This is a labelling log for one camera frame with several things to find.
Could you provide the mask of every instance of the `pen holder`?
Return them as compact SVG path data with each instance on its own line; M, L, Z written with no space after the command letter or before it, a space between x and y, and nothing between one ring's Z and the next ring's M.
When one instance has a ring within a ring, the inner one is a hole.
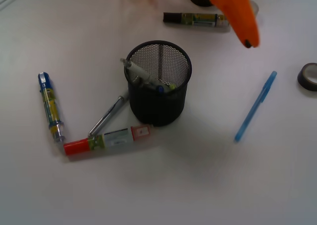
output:
M164 93L142 87L142 80L125 68L130 106L137 119L154 126L165 126L176 120L184 109L187 83L192 74L192 64L184 50L170 42L150 41L133 49L127 60L165 85L173 86Z

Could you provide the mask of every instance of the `silver pen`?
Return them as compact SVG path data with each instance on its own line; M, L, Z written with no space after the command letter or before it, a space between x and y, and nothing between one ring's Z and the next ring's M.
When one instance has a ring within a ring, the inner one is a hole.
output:
M107 123L108 119L114 115L121 106L123 106L129 100L129 92L126 91L124 94L120 95L114 105L105 113L105 115L97 122L97 124L90 130L88 137L96 136L104 125Z

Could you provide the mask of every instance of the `blue pen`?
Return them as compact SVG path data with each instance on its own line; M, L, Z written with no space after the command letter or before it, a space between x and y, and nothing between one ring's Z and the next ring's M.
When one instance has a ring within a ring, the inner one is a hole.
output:
M263 86L263 89L260 93L260 95L258 96L256 102L254 103L254 105L252 106L248 116L246 117L246 119L244 120L242 126L240 127L237 135L234 137L234 140L236 142L239 142L241 137L243 136L243 133L244 131L246 130L247 126L249 125L251 119L253 118L253 115L255 114L255 112L257 111L259 105L261 103L263 103L264 99L266 98L266 95L268 94L270 88L271 88L271 85L275 79L277 75L277 72L276 71L273 71L272 74L269 76L267 82L264 84Z

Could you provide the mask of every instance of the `orange object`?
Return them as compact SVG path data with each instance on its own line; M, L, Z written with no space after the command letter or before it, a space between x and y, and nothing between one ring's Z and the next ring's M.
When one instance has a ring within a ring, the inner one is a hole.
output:
M257 47L260 43L258 26L249 0L210 0L227 17L242 44Z

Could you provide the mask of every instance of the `black tape roll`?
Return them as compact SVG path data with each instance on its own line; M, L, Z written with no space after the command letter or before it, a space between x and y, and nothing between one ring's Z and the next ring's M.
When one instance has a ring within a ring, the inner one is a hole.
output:
M317 83L314 83L311 80L309 80L306 74L306 70L309 66L314 66L317 68L317 63L308 63L304 65L303 69L301 70L301 72L299 72L297 76L297 80L300 83L300 85L303 86L305 89L310 91L317 91Z

